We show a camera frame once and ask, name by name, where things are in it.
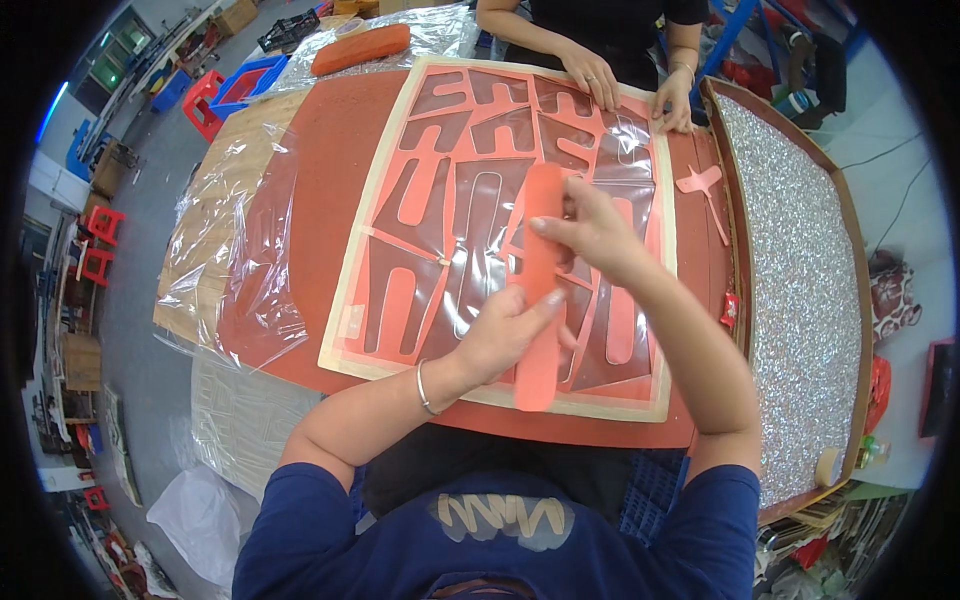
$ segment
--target woman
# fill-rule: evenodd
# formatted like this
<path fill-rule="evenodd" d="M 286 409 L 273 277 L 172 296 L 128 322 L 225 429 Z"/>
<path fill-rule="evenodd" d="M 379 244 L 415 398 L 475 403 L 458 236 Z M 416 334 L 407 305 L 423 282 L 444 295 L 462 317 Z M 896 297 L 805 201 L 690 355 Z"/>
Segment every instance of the woman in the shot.
<path fill-rule="evenodd" d="M 605 110 L 620 107 L 617 82 L 657 91 L 652 116 L 672 107 L 663 131 L 688 133 L 690 88 L 700 57 L 707 0 L 530 0 L 533 22 L 514 11 L 520 0 L 479 0 L 477 23 L 509 41 L 506 60 L 569 73 Z M 669 77 L 657 86 L 647 49 L 657 41 L 654 23 L 666 15 Z"/>
<path fill-rule="evenodd" d="M 633 295 L 697 426 L 686 486 L 655 544 L 619 534 L 554 482 L 511 470 L 443 481 L 354 535 L 354 469 L 508 370 L 562 304 L 555 290 L 527 307 L 508 286 L 444 358 L 335 394 L 294 428 L 237 562 L 233 598 L 750 597 L 760 468 L 750 370 L 607 194 L 579 178 L 564 186 L 567 218 L 531 219 L 531 229 Z M 396 465 L 406 471 L 398 481 L 454 450 Z"/>

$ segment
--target cutout letter shape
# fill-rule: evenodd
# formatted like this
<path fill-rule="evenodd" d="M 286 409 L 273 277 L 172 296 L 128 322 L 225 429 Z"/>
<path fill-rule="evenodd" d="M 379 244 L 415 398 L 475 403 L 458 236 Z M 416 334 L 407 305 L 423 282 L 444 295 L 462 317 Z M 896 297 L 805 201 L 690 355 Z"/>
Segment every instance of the cutout letter shape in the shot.
<path fill-rule="evenodd" d="M 564 216 L 564 182 L 560 166 L 537 164 L 527 171 L 525 219 Z M 556 287 L 557 245 L 536 234 L 527 236 L 520 284 L 527 293 L 527 304 L 534 305 Z M 545 411 L 557 391 L 557 366 L 560 364 L 558 327 L 560 314 L 530 343 L 516 364 L 514 407 L 517 410 Z"/>

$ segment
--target masking tape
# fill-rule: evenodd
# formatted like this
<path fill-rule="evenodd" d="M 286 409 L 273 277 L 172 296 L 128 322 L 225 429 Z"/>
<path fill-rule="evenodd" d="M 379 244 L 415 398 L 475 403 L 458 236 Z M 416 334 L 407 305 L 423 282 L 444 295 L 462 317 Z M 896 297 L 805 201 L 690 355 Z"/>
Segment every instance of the masking tape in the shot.
<path fill-rule="evenodd" d="M 813 481 L 821 488 L 833 487 L 840 480 L 840 471 L 843 470 L 843 454 L 839 448 L 833 446 L 824 448 L 817 461 L 817 470 Z"/>
<path fill-rule="evenodd" d="M 337 29 L 333 30 L 333 34 L 337 39 L 343 39 L 345 37 L 356 36 L 357 34 L 362 34 L 367 31 L 367 21 L 362 18 L 352 18 L 347 21 Z"/>
<path fill-rule="evenodd" d="M 340 337 L 355 340 L 360 337 L 360 325 L 363 324 L 363 313 L 366 304 L 354 304 L 344 309 L 340 318 Z"/>

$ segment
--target gray floor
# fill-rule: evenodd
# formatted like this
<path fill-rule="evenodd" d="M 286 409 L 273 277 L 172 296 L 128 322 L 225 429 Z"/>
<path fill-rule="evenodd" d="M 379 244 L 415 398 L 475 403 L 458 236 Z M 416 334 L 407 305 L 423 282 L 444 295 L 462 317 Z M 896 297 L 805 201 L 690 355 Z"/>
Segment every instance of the gray floor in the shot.
<path fill-rule="evenodd" d="M 218 48 L 221 59 L 213 68 L 232 73 L 277 19 L 301 14 L 316 4 L 316 0 L 289 4 L 263 0 L 256 20 Z M 152 315 L 156 280 L 175 222 L 174 206 L 208 144 L 179 105 L 163 114 L 145 110 L 124 142 L 140 154 L 142 172 L 136 185 L 129 174 L 113 199 L 113 208 L 127 218 L 118 233 L 120 245 L 108 273 L 110 286 L 97 299 L 97 324 L 103 381 L 124 402 L 127 441 L 144 508 L 133 506 L 120 490 L 108 450 L 95 458 L 94 469 L 112 506 L 113 520 L 131 544 L 140 540 L 147 545 L 180 595 L 191 600 L 222 597 L 216 586 L 180 557 L 160 528 L 146 520 L 147 510 L 167 484 L 196 464 L 190 438 L 191 359 L 154 337 Z M 236 491 L 255 506 L 250 496 Z"/>

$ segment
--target silver glitter sheet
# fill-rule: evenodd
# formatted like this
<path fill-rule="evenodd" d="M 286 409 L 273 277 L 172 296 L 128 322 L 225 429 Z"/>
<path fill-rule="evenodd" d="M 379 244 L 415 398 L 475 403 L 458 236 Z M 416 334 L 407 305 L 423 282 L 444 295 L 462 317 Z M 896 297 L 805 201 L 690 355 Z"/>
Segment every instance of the silver glitter sheet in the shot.
<path fill-rule="evenodd" d="M 760 506 L 816 488 L 821 451 L 847 447 L 860 367 L 850 236 L 827 171 L 718 95 L 754 245 L 754 382 L 763 422 Z"/>
<path fill-rule="evenodd" d="M 410 26 L 409 48 L 389 57 L 368 60 L 320 78 L 314 77 L 310 72 L 310 65 L 317 56 L 317 51 L 336 41 L 336 36 L 332 31 L 328 31 L 305 37 L 283 68 L 283 72 L 261 97 L 268 98 L 294 89 L 303 89 L 320 79 L 409 69 L 414 60 L 421 56 L 469 59 L 473 57 L 474 46 L 480 36 L 480 27 L 477 26 L 473 13 L 463 3 L 391 12 L 367 19 L 367 26 L 371 29 L 395 23 L 406 23 Z"/>

